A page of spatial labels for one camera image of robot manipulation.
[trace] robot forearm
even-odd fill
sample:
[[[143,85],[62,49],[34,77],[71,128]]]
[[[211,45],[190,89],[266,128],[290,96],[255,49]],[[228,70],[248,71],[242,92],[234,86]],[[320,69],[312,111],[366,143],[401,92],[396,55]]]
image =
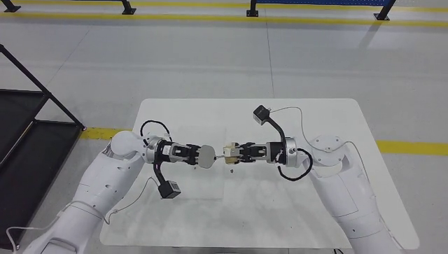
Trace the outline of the robot forearm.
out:
[[[31,242],[24,253],[84,253],[95,228],[127,194],[145,163],[154,166],[162,198],[172,198],[181,191],[175,182],[163,178],[160,171],[163,162],[186,162],[208,168],[214,160],[214,149],[210,146],[185,146],[158,136],[120,132],[87,168],[72,202],[58,214],[56,223]]]

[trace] white cable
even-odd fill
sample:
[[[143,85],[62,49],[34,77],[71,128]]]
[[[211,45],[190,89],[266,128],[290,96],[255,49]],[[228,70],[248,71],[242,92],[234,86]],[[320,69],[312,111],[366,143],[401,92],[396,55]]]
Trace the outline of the white cable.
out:
[[[118,212],[120,212],[120,211],[122,211],[122,210],[124,210],[124,209],[127,209],[127,208],[130,207],[131,205],[135,204],[135,202],[138,201],[138,200],[140,199],[140,197],[142,196],[142,194],[143,194],[143,192],[144,192],[146,186],[148,185],[148,182],[149,182],[150,179],[152,179],[152,180],[154,181],[154,183],[155,183],[156,186],[159,186],[158,183],[157,183],[157,181],[156,181],[153,177],[150,177],[150,178],[146,179],[146,183],[145,183],[145,185],[144,185],[144,187],[143,187],[143,190],[140,192],[140,195],[139,195],[139,196],[138,196],[138,197],[137,197],[131,204],[128,204],[127,206],[123,207],[122,209],[114,209],[112,212],[110,212],[110,213],[109,213],[109,216],[108,216],[108,218],[107,218],[108,221],[103,217],[104,222],[105,222],[107,225],[110,225],[110,224],[111,224],[111,216],[112,216],[113,214],[117,214]]]
[[[17,230],[41,230],[41,231],[44,231],[44,230],[48,229],[49,227],[53,226],[53,224],[55,224],[56,220],[57,220],[59,217],[61,217],[62,213],[63,213],[63,212],[64,212],[64,211],[65,211],[65,210],[66,210],[72,203],[73,203],[73,202],[69,202],[68,204],[66,204],[66,205],[64,206],[64,208],[61,209],[61,210],[57,213],[55,219],[53,219],[53,221],[51,221],[51,223],[48,224],[46,227],[9,227],[8,229],[6,229],[6,235],[8,236],[9,241],[11,242],[11,244],[13,245],[13,253],[17,253],[17,246],[15,245],[15,242],[14,242],[14,240],[13,240],[11,234],[9,233],[9,230],[17,229]]]
[[[109,216],[108,216],[108,220],[106,220],[106,218],[104,217],[104,215],[103,215],[101,212],[99,212],[98,209],[96,209],[95,207],[91,206],[90,204],[88,204],[88,203],[86,203],[86,202],[82,202],[82,201],[71,201],[71,202],[69,202],[68,204],[66,204],[66,206],[64,206],[64,208],[61,209],[61,211],[59,211],[59,212],[57,213],[55,219],[53,219],[53,221],[51,221],[51,223],[48,224],[48,226],[46,226],[46,227],[42,227],[42,228],[40,228],[40,227],[9,227],[8,229],[6,229],[6,235],[8,236],[9,241],[11,242],[11,245],[13,246],[13,253],[14,253],[14,254],[17,253],[17,246],[15,245],[15,242],[14,242],[12,236],[10,235],[9,230],[17,229],[17,230],[40,230],[40,231],[45,231],[46,229],[48,229],[48,228],[50,228],[51,226],[53,226],[53,224],[55,224],[55,222],[57,221],[57,219],[58,219],[59,217],[61,217],[62,213],[64,213],[64,211],[65,211],[69,206],[71,206],[72,204],[75,204],[75,203],[83,204],[83,205],[85,205],[85,206],[90,207],[90,208],[93,209],[95,212],[97,212],[98,216],[99,216],[99,217],[100,217],[100,218],[101,218],[107,225],[110,225],[110,224],[111,224],[111,216],[112,216],[113,214],[117,214],[118,212],[120,212],[120,211],[122,211],[122,210],[124,210],[124,209],[127,209],[128,207],[130,207],[131,205],[135,204],[135,202],[138,201],[138,200],[140,199],[140,197],[142,196],[142,194],[143,194],[143,192],[144,192],[146,186],[148,185],[148,182],[149,182],[150,179],[152,179],[152,180],[154,181],[155,185],[158,186],[157,181],[156,181],[153,177],[148,178],[148,179],[146,180],[146,183],[145,183],[144,187],[143,187],[143,190],[140,192],[140,195],[139,195],[139,196],[138,196],[138,197],[137,197],[131,204],[129,204],[129,205],[123,207],[122,209],[115,209],[115,210],[113,210],[113,211],[109,214]]]
[[[12,236],[9,234],[9,230],[17,229],[17,230],[41,230],[41,231],[44,231],[44,230],[48,229],[49,227],[51,227],[56,222],[56,220],[58,218],[59,217],[56,216],[55,219],[53,219],[53,221],[51,221],[51,223],[48,224],[48,226],[42,227],[42,228],[39,228],[39,227],[9,227],[8,229],[6,229],[6,235],[8,236],[11,244],[13,245],[13,253],[17,253],[17,246],[15,245],[15,242],[14,242]]]
[[[341,148],[342,146],[344,146],[344,145],[347,144],[347,143],[350,143],[351,145],[353,145],[354,148],[356,149],[356,152],[358,153],[359,159],[361,160],[361,164],[363,165],[364,173],[365,173],[365,176],[366,176],[366,178],[367,178],[367,181],[369,182],[370,185],[372,185],[372,184],[370,183],[370,179],[369,179],[369,175],[368,175],[368,173],[367,173],[367,169],[365,169],[365,165],[364,165],[363,157],[361,157],[361,153],[359,152],[358,147],[356,146],[356,144],[355,144],[353,141],[345,141],[345,142],[344,142],[343,144],[341,144],[339,147],[337,147],[336,149],[332,149],[332,150],[323,150],[323,149],[320,149],[320,148],[316,148],[316,147],[314,147],[312,144],[310,144],[310,142],[308,141],[307,137],[305,136],[305,132],[304,132],[304,130],[303,130],[303,112],[302,112],[302,109],[301,109],[300,107],[297,107],[297,106],[287,106],[287,107],[283,107],[283,108],[280,108],[280,109],[277,109],[277,110],[270,111],[270,113],[274,113],[274,112],[277,112],[277,111],[282,111],[282,110],[284,110],[284,109],[289,109],[289,108],[296,108],[296,109],[298,109],[298,110],[300,111],[300,129],[302,130],[303,139],[304,139],[304,140],[308,143],[308,145],[311,146],[313,149],[316,149],[316,150],[318,150],[318,151],[322,151],[322,152],[326,152],[326,153],[331,153],[331,152],[335,152],[336,150],[338,150],[339,148]],[[392,239],[399,245],[399,247],[401,247],[402,249],[405,249],[405,248],[400,244],[400,242],[398,242],[397,238],[393,235],[391,229],[389,229],[389,227],[388,227],[388,225],[386,224],[386,221],[385,221],[385,219],[383,218],[383,215],[382,215],[381,213],[379,214],[379,217],[381,218],[381,221],[383,222],[385,228],[388,230],[388,232],[389,232],[389,234],[391,235]]]

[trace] black cable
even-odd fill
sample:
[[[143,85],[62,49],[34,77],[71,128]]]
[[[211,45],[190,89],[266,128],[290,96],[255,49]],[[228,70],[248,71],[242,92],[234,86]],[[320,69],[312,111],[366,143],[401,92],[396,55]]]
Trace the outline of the black cable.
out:
[[[300,179],[304,178],[307,174],[309,174],[309,172],[313,168],[313,157],[311,156],[311,154],[309,154],[308,151],[306,151],[305,149],[297,148],[296,150],[300,151],[300,152],[303,152],[303,153],[305,153],[308,156],[309,167],[301,176],[299,176],[297,178],[291,178],[291,177],[287,177],[286,175],[284,175],[283,172],[281,172],[281,167],[278,166],[277,169],[279,170],[279,173],[280,173],[281,177],[283,177],[283,178],[285,178],[286,180],[289,180],[289,181],[297,181],[297,180],[300,180]]]
[[[169,134],[169,129],[167,128],[167,126],[165,126],[165,124],[164,123],[162,123],[162,122],[160,122],[160,121],[156,121],[156,120],[147,120],[147,121],[145,121],[145,123],[143,123],[142,125],[141,125],[141,127],[140,127],[140,136],[143,136],[143,128],[147,125],[147,124],[149,124],[149,123],[155,123],[155,124],[159,124],[159,125],[161,125],[164,129],[165,129],[165,131],[167,132],[167,134]],[[171,141],[171,142],[173,142],[173,139],[171,138],[171,135],[169,136],[169,140]],[[145,145],[146,146],[148,146],[148,142],[144,139],[143,140],[143,142],[145,143]]]

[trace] wire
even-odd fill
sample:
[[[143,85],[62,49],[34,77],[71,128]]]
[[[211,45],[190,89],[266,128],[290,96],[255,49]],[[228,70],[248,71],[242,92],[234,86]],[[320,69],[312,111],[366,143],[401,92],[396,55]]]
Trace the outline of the wire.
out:
[[[140,195],[139,195],[139,196],[138,196],[138,197],[137,197],[131,204],[128,204],[127,206],[123,207],[122,209],[114,209],[114,210],[109,214],[109,216],[108,216],[108,220],[106,220],[106,218],[103,216],[103,214],[102,214],[101,212],[99,212],[98,209],[96,209],[95,207],[91,206],[90,204],[88,204],[88,203],[86,203],[86,202],[82,202],[82,201],[71,201],[71,202],[69,202],[68,204],[66,204],[66,206],[64,206],[64,208],[61,209],[61,210],[57,213],[55,219],[53,219],[53,221],[51,221],[51,223],[48,224],[48,225],[45,226],[45,227],[9,227],[8,229],[6,229],[6,235],[8,236],[9,241],[11,242],[11,245],[13,246],[13,253],[14,253],[14,254],[17,253],[17,246],[15,245],[14,239],[12,238],[11,234],[9,233],[10,230],[14,230],[14,229],[16,229],[16,230],[40,230],[40,231],[45,231],[46,229],[48,229],[48,228],[50,228],[51,226],[53,226],[53,224],[55,224],[55,222],[57,221],[57,219],[58,219],[59,217],[61,217],[62,213],[63,213],[69,206],[71,206],[72,204],[75,204],[75,203],[83,204],[83,205],[85,205],[85,206],[90,207],[91,209],[93,209],[93,210],[98,214],[98,216],[99,216],[99,217],[100,217],[100,218],[101,218],[107,225],[110,225],[110,224],[111,224],[111,216],[112,216],[113,214],[117,214],[118,212],[120,212],[120,211],[122,211],[122,210],[124,210],[124,209],[127,209],[128,207],[130,207],[131,205],[135,204],[135,202],[138,201],[138,200],[140,199],[140,197],[142,196],[144,190],[146,189],[146,186],[148,185],[148,182],[149,182],[150,179],[152,179],[152,180],[154,181],[154,183],[155,183],[156,186],[159,186],[158,183],[157,183],[157,181],[156,181],[153,177],[148,178],[148,179],[146,180],[146,183],[145,183],[144,187],[143,187],[143,190],[140,192]]]
[[[336,149],[332,149],[332,150],[322,150],[322,149],[320,149],[320,148],[316,148],[316,147],[314,147],[312,144],[310,144],[310,142],[308,141],[307,137],[305,136],[305,131],[303,130],[303,112],[302,112],[302,109],[301,109],[300,107],[297,107],[297,106],[287,106],[287,107],[283,107],[283,108],[280,108],[280,109],[276,109],[276,110],[270,111],[270,113],[275,113],[275,112],[277,112],[277,111],[282,111],[282,110],[284,110],[284,109],[289,109],[289,108],[296,108],[296,109],[298,109],[298,110],[300,111],[300,129],[302,130],[303,138],[304,138],[304,140],[308,143],[308,145],[311,146],[313,149],[316,149],[316,150],[318,150],[318,151],[322,151],[322,152],[326,152],[326,153],[331,153],[331,152],[334,152],[334,151],[338,150],[339,148],[341,148],[342,146],[344,146],[344,145],[347,144],[347,143],[350,143],[351,145],[353,145],[353,147],[356,149],[356,152],[358,153],[359,159],[361,160],[361,164],[363,165],[363,169],[364,169],[365,177],[367,178],[367,181],[369,182],[369,184],[372,185],[371,182],[370,182],[369,174],[367,173],[367,169],[365,169],[365,165],[364,165],[363,157],[361,156],[361,153],[359,152],[358,146],[356,146],[356,144],[355,144],[353,141],[345,141],[345,142],[344,142],[343,144],[341,144],[339,147],[337,147]],[[385,219],[383,218],[383,215],[382,215],[381,213],[379,214],[379,217],[381,218],[381,221],[383,222],[383,225],[384,225],[385,228],[388,230],[388,232],[389,232],[389,234],[391,235],[392,239],[399,245],[399,247],[401,247],[402,249],[405,249],[405,248],[400,244],[400,242],[398,242],[397,238],[393,235],[391,229],[389,229],[389,227],[388,227],[388,225],[386,224],[386,221],[385,221]]]
[[[53,221],[51,221],[51,223],[48,224],[48,226],[42,227],[42,228],[40,228],[40,227],[9,227],[8,229],[6,229],[6,235],[8,236],[11,244],[13,245],[13,253],[17,253],[17,246],[15,245],[15,242],[14,242],[12,236],[9,234],[9,230],[17,229],[17,230],[41,230],[41,231],[44,231],[44,230],[48,229],[49,227],[51,227],[56,222],[56,220],[58,218],[59,217],[56,216],[55,219],[53,219]]]
[[[339,147],[336,147],[335,149],[332,149],[332,150],[324,150],[324,149],[320,149],[320,148],[317,148],[317,147],[313,146],[312,144],[310,144],[310,142],[308,141],[307,137],[305,136],[305,132],[304,132],[304,130],[303,130],[303,112],[302,112],[302,109],[301,109],[300,107],[297,107],[297,106],[288,106],[288,107],[283,107],[283,108],[280,108],[280,109],[276,109],[276,110],[270,111],[270,113],[275,113],[275,112],[277,112],[277,111],[282,111],[282,110],[289,109],[289,108],[296,108],[296,109],[298,109],[298,110],[300,111],[300,129],[302,130],[303,138],[304,138],[305,141],[308,143],[308,145],[311,146],[313,149],[316,149],[317,151],[322,151],[322,152],[331,153],[331,152],[334,152],[334,151],[338,150],[339,148],[341,148],[342,146],[344,146],[346,143],[350,142],[350,141],[345,141],[345,142],[344,142],[343,144],[341,144]]]
[[[133,204],[135,204],[135,202],[136,201],[138,201],[139,199],[140,199],[140,197],[142,196],[142,194],[143,194],[143,192],[144,192],[144,190],[146,189],[146,186],[148,185],[148,182],[149,182],[149,180],[152,180],[152,181],[154,181],[154,183],[155,183],[155,185],[156,186],[159,186],[158,185],[158,183],[157,183],[157,181],[154,179],[154,178],[152,178],[152,177],[150,177],[150,178],[148,178],[148,179],[146,179],[146,183],[145,183],[145,185],[144,185],[144,187],[143,187],[143,190],[140,192],[140,195],[131,203],[131,204],[128,204],[127,206],[125,206],[125,207],[123,207],[123,208],[121,208],[121,209],[114,209],[112,212],[110,212],[109,213],[109,216],[108,216],[108,222],[106,221],[106,219],[104,219],[104,222],[107,224],[107,225],[110,225],[111,224],[111,216],[113,215],[113,214],[117,214],[118,212],[120,212],[120,211],[122,211],[122,210],[125,210],[125,209],[127,209],[128,207],[130,207],[131,205],[133,205]]]
[[[167,132],[168,137],[169,137],[169,140],[170,140],[171,142],[173,142],[173,139],[171,138],[171,135],[170,135],[170,133],[169,133],[168,127],[165,126],[164,123],[162,123],[162,122],[160,122],[160,121],[156,121],[156,120],[147,120],[147,121],[145,121],[145,123],[143,123],[143,124],[141,125],[141,127],[140,127],[140,136],[143,136],[143,128],[144,128],[147,124],[149,124],[149,123],[155,123],[155,124],[159,124],[159,125],[161,125],[161,126],[165,129],[165,131]],[[148,146],[148,142],[147,142],[145,139],[143,140],[143,142],[145,143],[146,146]]]
[[[301,149],[301,148],[297,148],[296,151],[300,151],[300,152],[303,152],[303,153],[307,154],[307,156],[309,158],[309,167],[301,176],[299,176],[297,178],[291,178],[291,177],[287,177],[286,175],[284,175],[283,172],[281,172],[281,167],[278,166],[277,169],[279,170],[279,173],[280,173],[281,177],[283,177],[283,178],[285,178],[286,180],[289,180],[289,181],[298,181],[298,180],[304,178],[307,174],[309,174],[309,172],[313,168],[313,157],[311,156],[311,154],[309,154],[309,152],[306,151],[305,149]]]

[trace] small object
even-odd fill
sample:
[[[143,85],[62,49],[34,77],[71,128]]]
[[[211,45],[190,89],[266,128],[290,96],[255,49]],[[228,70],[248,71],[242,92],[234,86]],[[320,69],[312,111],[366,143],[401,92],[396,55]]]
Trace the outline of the small object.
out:
[[[181,189],[174,181],[165,181],[160,184],[158,189],[163,199],[173,199],[181,193]]]
[[[237,144],[232,144],[224,147],[224,160],[226,164],[238,164],[239,150],[236,149]]]
[[[216,159],[215,149],[208,145],[203,145],[199,149],[199,155],[197,156],[197,164],[204,168],[209,169],[213,165]]]

